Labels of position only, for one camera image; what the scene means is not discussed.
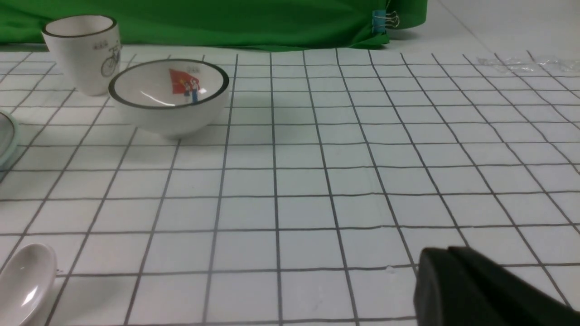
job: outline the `bicycle illustration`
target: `bicycle illustration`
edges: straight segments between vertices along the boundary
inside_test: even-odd
[[[115,72],[115,68],[117,68],[117,64],[119,64],[119,60],[121,59],[121,49],[119,48],[119,43],[112,48],[109,49],[111,52],[111,56],[106,58],[101,66],[101,75],[103,77],[110,77]]]

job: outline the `white grid mat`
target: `white grid mat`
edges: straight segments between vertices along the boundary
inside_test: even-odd
[[[580,309],[580,75],[347,49],[189,58],[226,70],[231,104],[172,142],[74,91],[50,54],[0,53],[23,134],[0,262],[31,242],[59,258],[33,325],[410,326],[420,250],[447,245]]]

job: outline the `red flag illustration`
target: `red flag illustration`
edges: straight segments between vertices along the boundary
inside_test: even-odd
[[[200,80],[192,75],[179,70],[169,69],[169,75],[171,76],[171,84],[173,85],[173,94],[185,94],[185,85],[189,85],[189,89],[193,89],[193,83],[195,82],[198,86]]]

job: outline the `cartoon figure illustration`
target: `cartoon figure illustration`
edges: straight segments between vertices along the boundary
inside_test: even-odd
[[[174,69],[169,69],[169,76],[173,85],[173,94],[183,94],[186,103],[197,103],[200,90],[199,79],[184,71]]]

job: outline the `plate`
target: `plate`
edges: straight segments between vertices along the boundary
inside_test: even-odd
[[[16,151],[18,122],[9,113],[0,111],[0,170]]]

